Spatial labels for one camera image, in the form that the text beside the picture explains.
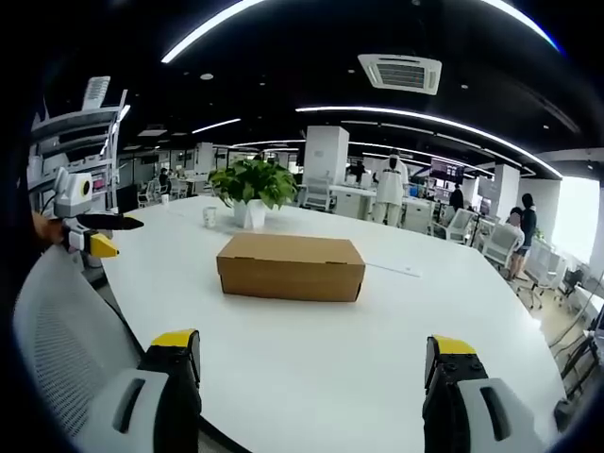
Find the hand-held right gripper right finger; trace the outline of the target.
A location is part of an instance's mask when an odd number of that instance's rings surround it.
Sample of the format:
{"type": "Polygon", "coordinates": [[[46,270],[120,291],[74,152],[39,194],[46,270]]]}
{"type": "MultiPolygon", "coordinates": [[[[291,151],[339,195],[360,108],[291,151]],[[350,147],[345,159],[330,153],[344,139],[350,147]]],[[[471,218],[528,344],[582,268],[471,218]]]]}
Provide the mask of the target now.
{"type": "Polygon", "coordinates": [[[532,412],[469,344],[429,336],[424,388],[426,452],[545,451],[532,412]]]}

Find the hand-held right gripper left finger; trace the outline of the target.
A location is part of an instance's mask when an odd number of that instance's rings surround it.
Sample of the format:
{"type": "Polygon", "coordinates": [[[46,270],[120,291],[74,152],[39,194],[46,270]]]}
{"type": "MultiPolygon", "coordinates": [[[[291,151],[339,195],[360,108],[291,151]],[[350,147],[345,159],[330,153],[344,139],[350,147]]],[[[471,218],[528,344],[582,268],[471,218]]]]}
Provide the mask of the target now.
{"type": "Polygon", "coordinates": [[[156,338],[92,401],[81,452],[196,452],[202,409],[196,329],[156,338]]]}

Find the person's left hand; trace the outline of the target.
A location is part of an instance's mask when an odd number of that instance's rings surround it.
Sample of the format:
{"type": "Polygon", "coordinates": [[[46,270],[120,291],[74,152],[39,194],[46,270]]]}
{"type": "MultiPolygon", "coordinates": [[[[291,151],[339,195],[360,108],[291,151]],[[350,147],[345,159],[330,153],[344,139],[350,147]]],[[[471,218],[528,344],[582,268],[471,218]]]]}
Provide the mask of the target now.
{"type": "Polygon", "coordinates": [[[49,219],[39,212],[32,211],[32,220],[38,237],[46,244],[63,242],[63,224],[60,219],[49,219]]]}

